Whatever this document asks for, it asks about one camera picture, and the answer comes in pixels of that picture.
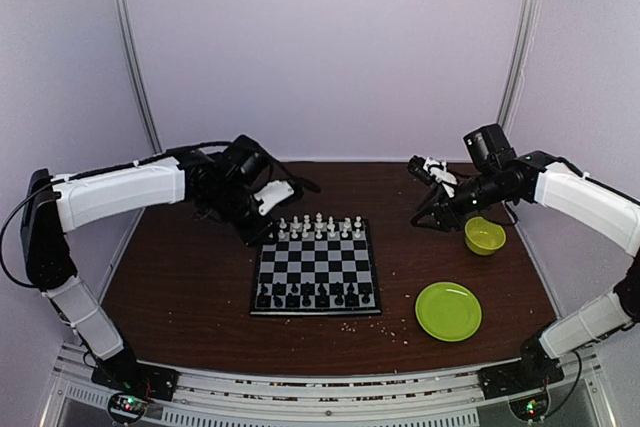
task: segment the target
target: plate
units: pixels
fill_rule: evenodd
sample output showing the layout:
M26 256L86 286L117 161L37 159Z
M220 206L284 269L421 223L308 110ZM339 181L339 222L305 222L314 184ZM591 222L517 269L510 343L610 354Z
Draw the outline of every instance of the plate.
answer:
M453 282L438 282L418 295L416 317L432 337L444 342L460 342L478 331L482 308L466 287Z

